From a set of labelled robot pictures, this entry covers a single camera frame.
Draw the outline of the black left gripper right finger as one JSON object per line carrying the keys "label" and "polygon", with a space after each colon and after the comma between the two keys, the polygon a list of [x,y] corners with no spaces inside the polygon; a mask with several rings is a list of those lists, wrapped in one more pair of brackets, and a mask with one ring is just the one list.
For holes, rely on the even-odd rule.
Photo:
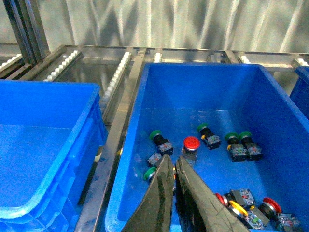
{"label": "black left gripper right finger", "polygon": [[176,161],[176,209],[183,232],[247,232],[187,160]]}

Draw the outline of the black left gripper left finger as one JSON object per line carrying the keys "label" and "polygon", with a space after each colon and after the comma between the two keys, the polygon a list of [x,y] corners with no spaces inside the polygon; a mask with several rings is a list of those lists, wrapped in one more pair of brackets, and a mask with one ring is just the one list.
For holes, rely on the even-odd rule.
{"label": "black left gripper left finger", "polygon": [[174,170],[169,155],[164,155],[148,189],[123,232],[168,232],[173,206]]}

